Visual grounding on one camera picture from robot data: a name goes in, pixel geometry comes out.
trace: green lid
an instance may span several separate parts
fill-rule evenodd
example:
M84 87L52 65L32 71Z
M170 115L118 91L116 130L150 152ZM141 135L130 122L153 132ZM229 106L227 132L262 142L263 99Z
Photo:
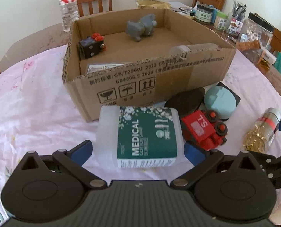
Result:
M222 19L226 19L228 18L228 15L226 15L225 13L223 13L222 11L217 11L216 12L216 16L222 18Z

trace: black lid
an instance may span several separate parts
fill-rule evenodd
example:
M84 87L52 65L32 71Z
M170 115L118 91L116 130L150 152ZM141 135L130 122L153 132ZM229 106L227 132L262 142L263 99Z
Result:
M268 31L272 32L274 31L274 27L268 23L267 21L265 21L263 18L253 14L253 13L249 13L248 18L250 20L253 20L256 24L259 24L260 26L262 26L263 28L267 29Z
M201 8L203 10L206 10L206 11L209 11L209 12L213 12L213 8L209 7L209 6L206 6L206 5L202 5L202 4L198 4L197 5L198 8Z

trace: glass bottle with yellow liquid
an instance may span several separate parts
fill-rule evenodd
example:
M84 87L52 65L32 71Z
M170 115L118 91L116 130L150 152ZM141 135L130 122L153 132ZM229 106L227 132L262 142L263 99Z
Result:
M280 119L280 110L272 107L268 108L245 135L243 140L244 149L266 153L274 140Z

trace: ribbed black surface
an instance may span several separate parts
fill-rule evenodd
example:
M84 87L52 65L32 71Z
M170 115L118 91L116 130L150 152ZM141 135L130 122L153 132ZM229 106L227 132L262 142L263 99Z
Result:
M23 223L10 219L3 227L220 227L241 226L213 219L186 191L173 190L165 181L113 181L105 190L91 191L83 204L62 219ZM268 220L243 226L270 227Z

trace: black oval object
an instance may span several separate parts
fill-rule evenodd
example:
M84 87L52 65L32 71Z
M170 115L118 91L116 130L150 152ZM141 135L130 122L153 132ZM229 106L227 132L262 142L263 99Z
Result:
M179 117L195 112L204 100L205 89L197 88L180 92L165 103L165 107L172 107L178 111Z

